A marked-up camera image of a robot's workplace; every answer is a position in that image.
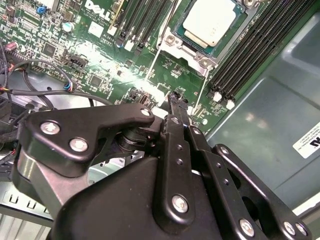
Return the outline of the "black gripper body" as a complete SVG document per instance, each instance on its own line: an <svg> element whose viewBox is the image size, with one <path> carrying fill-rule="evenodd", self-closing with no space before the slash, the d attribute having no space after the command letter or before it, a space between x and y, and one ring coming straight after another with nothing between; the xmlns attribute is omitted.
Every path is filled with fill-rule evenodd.
<svg viewBox="0 0 320 240"><path fill-rule="evenodd" d="M158 159L138 160L69 199L56 216L52 240L250 240L252 225L218 223L203 177L192 174L195 220L181 233L153 217Z"/></svg>

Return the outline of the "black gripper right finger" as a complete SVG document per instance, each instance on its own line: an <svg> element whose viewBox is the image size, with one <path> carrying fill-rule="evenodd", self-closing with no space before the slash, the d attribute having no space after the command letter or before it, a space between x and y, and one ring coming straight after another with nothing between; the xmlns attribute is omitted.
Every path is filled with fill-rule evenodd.
<svg viewBox="0 0 320 240"><path fill-rule="evenodd" d="M179 107L191 161L202 175L222 239L312 239L303 221L230 148L209 146L202 131L190 124L187 100Z"/></svg>

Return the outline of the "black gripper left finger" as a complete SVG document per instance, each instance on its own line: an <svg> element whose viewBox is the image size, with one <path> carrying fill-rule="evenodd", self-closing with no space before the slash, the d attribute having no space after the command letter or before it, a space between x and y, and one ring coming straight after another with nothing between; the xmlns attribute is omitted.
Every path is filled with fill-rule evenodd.
<svg viewBox="0 0 320 240"><path fill-rule="evenodd" d="M142 151L156 163L156 219L188 224L195 213L190 145L184 136L188 101L172 92L167 103L164 118L141 103L29 115L19 126L14 185L55 219L67 201L90 188L92 165Z"/></svg>

